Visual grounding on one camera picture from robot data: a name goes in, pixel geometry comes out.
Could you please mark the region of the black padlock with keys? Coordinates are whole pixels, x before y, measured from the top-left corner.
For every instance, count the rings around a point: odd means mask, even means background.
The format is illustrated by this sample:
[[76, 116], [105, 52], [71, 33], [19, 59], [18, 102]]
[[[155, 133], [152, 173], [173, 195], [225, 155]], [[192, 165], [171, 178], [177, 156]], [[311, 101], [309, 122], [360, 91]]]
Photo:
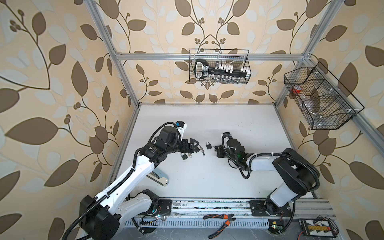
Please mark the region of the black padlock with keys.
[[201, 146], [197, 146], [197, 147], [195, 148], [195, 152], [196, 152], [196, 153], [201, 153], [203, 156], [205, 156], [205, 150], [204, 150], [204, 148], [201, 147]]

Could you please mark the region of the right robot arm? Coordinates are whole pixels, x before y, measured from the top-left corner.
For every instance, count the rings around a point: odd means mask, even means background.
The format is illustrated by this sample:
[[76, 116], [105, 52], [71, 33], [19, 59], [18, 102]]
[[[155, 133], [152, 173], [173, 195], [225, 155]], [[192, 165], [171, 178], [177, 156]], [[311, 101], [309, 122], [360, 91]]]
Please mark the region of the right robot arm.
[[245, 147], [233, 138], [229, 132], [221, 135], [217, 146], [217, 157], [226, 158], [230, 167], [240, 171], [244, 179], [249, 179], [252, 172], [272, 171], [279, 174], [283, 183], [273, 190], [259, 207], [270, 216], [280, 214], [289, 203], [313, 192], [320, 187], [320, 173], [299, 153], [291, 148], [282, 153], [247, 153]]

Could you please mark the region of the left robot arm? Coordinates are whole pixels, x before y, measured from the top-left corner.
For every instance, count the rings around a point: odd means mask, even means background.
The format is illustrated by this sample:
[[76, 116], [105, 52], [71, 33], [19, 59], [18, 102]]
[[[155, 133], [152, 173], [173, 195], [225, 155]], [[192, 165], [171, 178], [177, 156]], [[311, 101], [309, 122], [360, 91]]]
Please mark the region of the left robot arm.
[[147, 144], [134, 153], [133, 163], [116, 180], [95, 197], [85, 196], [80, 203], [79, 217], [67, 228], [66, 240], [79, 226], [86, 232], [84, 240], [111, 240], [120, 233], [125, 223], [141, 213], [157, 209], [158, 196], [143, 191], [127, 201], [126, 197], [169, 154], [192, 154], [198, 146], [195, 139], [183, 139], [187, 124], [167, 122], [151, 135]]

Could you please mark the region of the black white tool in basket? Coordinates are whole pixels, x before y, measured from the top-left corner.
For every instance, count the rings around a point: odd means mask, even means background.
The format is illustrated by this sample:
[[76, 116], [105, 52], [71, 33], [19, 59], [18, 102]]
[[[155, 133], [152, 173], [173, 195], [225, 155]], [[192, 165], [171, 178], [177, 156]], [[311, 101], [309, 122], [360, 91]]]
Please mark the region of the black white tool in basket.
[[228, 78], [240, 78], [247, 79], [251, 76], [251, 70], [249, 67], [241, 67], [240, 69], [235, 69], [232, 65], [223, 65], [214, 63], [212, 66], [206, 60], [198, 59], [195, 61], [195, 65], [192, 68], [192, 72], [197, 79], [205, 79], [213, 77], [228, 77]]

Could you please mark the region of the red cap item in basket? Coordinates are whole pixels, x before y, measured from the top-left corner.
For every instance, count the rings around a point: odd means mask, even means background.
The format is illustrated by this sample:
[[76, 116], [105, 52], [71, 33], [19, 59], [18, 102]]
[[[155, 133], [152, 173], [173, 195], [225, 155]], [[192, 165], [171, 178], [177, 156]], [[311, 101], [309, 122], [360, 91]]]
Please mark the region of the red cap item in basket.
[[292, 87], [292, 93], [293, 93], [294, 95], [299, 95], [299, 94], [301, 93], [301, 91], [302, 91], [302, 87], [299, 86], [299, 85], [294, 85], [294, 86]]

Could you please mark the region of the black power board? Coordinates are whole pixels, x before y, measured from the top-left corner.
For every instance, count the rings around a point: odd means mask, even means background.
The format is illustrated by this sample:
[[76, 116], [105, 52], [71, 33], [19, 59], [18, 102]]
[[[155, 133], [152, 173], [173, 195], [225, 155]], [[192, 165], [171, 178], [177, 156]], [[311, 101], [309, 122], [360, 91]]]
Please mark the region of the black power board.
[[340, 230], [335, 221], [318, 217], [316, 219], [299, 219], [302, 228], [302, 235], [306, 237], [336, 238]]

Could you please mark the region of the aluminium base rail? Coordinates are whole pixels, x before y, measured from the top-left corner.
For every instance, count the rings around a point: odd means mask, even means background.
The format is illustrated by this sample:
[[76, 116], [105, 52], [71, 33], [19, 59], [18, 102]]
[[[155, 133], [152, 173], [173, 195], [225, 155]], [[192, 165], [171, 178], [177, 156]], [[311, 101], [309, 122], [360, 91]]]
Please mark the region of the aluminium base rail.
[[154, 216], [138, 215], [128, 220], [126, 227], [138, 224], [142, 228], [202, 228], [217, 229], [225, 222], [223, 219], [203, 217], [210, 214], [233, 214], [235, 221], [231, 229], [269, 229], [275, 226], [293, 226], [299, 219], [315, 219], [319, 216], [336, 220], [336, 215], [327, 200], [298, 199], [296, 204], [284, 207], [276, 216], [261, 211], [263, 199], [250, 198], [160, 198], [160, 206]]

